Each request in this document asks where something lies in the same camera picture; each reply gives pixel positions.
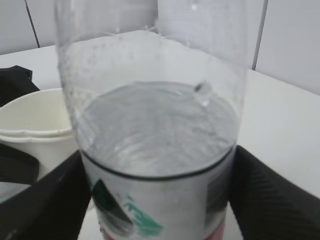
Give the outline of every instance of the red label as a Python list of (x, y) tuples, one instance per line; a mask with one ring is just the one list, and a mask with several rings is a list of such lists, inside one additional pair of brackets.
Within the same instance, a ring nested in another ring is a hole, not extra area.
[(217, 229), (205, 240), (223, 240), (224, 239), (224, 230), (225, 230), (225, 221), (217, 227)]

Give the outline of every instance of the grout line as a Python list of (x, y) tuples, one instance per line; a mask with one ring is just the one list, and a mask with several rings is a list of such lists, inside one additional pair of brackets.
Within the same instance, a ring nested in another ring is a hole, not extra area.
[(256, 67), (257, 67), (258, 56), (259, 56), (261, 40), (262, 40), (262, 34), (264, 32), (264, 27), (265, 27), (268, 3), (269, 3), (269, 0), (264, 0), (261, 21), (260, 21), (260, 27), (259, 27), (259, 32), (258, 32), (258, 37), (257, 37), (255, 52), (254, 52), (254, 58), (253, 58), (253, 63), (252, 63), (252, 70), (254, 70), (254, 71), (256, 70)]
[(30, 20), (30, 23), (31, 23), (31, 27), (32, 27), (32, 30), (33, 30), (33, 34), (34, 34), (34, 37), (35, 37), (36, 44), (37, 44), (38, 48), (40, 48), (38, 36), (37, 36), (37, 33), (36, 33), (34, 22), (32, 21), (32, 18), (31, 18), (31, 14), (30, 14), (30, 10), (29, 10), (29, 6), (28, 6), (28, 3), (27, 3), (27, 0), (24, 0), (24, 2), (25, 2), (26, 11), (27, 11), (28, 16), (29, 16), (29, 20)]

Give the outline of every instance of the white tiled wall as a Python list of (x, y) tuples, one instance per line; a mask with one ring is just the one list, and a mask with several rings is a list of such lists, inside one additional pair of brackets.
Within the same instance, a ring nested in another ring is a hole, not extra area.
[[(27, 0), (41, 47), (55, 43), (54, 0)], [(264, 0), (246, 0), (248, 24), (248, 66), (254, 59)]]
[(37, 48), (24, 0), (0, 0), (0, 55)]
[(27, 0), (40, 47), (55, 44), (55, 0)]
[(256, 70), (320, 95), (320, 0), (269, 0)]

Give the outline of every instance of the white paper cup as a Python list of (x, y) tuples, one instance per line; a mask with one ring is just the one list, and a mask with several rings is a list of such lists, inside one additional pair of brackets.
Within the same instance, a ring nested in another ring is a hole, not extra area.
[(61, 88), (32, 92), (0, 108), (0, 135), (51, 137), (71, 131)]

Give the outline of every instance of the water droplet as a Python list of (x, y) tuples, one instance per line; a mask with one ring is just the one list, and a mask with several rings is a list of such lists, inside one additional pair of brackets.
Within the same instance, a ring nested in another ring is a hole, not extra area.
[(197, 11), (197, 10), (198, 10), (198, 4), (193, 3), (193, 4), (191, 5), (191, 9), (192, 9), (193, 11)]
[(212, 87), (209, 82), (204, 81), (194, 88), (195, 99), (204, 107), (208, 106), (213, 95)]

